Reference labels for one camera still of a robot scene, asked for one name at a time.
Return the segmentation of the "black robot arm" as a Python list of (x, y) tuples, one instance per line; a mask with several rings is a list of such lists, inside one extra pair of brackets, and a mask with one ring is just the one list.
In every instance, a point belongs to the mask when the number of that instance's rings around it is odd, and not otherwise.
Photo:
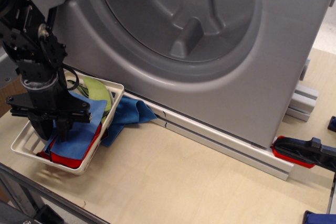
[(32, 0), (1, 0), (1, 44), (18, 66), (27, 91), (6, 98), (13, 116), (27, 117), (44, 140), (56, 128), (63, 142), (75, 122), (91, 121), (90, 104), (70, 94), (79, 82), (67, 86), (66, 46)]

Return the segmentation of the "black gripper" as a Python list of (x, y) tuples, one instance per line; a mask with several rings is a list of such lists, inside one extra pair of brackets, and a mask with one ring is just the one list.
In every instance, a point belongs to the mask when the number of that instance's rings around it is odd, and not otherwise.
[(90, 104), (70, 94), (64, 76), (22, 76), (26, 93), (10, 95), (6, 103), (12, 106), (15, 116), (35, 113), (43, 120), (30, 119), (32, 127), (43, 140), (49, 140), (53, 120), (57, 120), (57, 134), (62, 142), (68, 139), (73, 122), (89, 123)]

